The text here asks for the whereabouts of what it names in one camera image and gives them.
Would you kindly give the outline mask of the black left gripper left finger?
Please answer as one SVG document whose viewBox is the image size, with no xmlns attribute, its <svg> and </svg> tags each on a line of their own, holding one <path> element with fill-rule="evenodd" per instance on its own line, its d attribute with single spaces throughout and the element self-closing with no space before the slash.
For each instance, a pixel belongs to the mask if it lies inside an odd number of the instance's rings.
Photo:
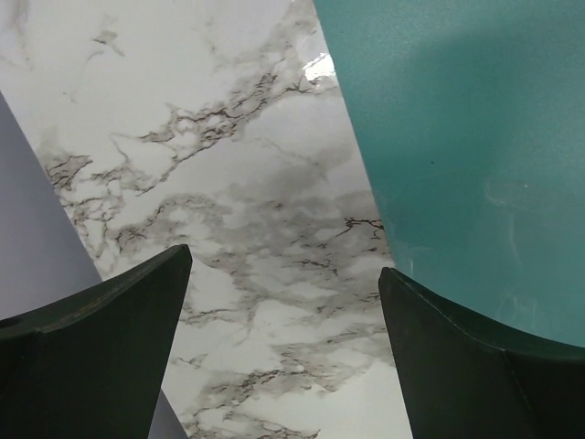
<svg viewBox="0 0 585 439">
<path fill-rule="evenodd" d="M 185 244 L 1 323 L 4 438 L 145 438 L 192 266 Z"/>
</svg>

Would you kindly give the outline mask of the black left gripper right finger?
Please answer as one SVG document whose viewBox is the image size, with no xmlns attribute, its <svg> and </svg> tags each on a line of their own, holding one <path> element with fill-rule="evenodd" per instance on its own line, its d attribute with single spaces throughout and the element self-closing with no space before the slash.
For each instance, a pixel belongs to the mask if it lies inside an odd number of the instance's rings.
<svg viewBox="0 0 585 439">
<path fill-rule="evenodd" d="M 583 348 L 501 324 L 393 268 L 378 289 L 413 437 L 583 437 Z"/>
</svg>

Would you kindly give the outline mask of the teal plastic folder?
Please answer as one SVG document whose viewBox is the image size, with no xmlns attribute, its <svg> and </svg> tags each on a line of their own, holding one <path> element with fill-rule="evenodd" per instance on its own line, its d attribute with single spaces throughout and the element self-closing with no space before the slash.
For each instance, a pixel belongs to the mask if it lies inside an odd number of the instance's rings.
<svg viewBox="0 0 585 439">
<path fill-rule="evenodd" d="M 584 4 L 315 5 L 396 267 L 584 342 Z"/>
</svg>

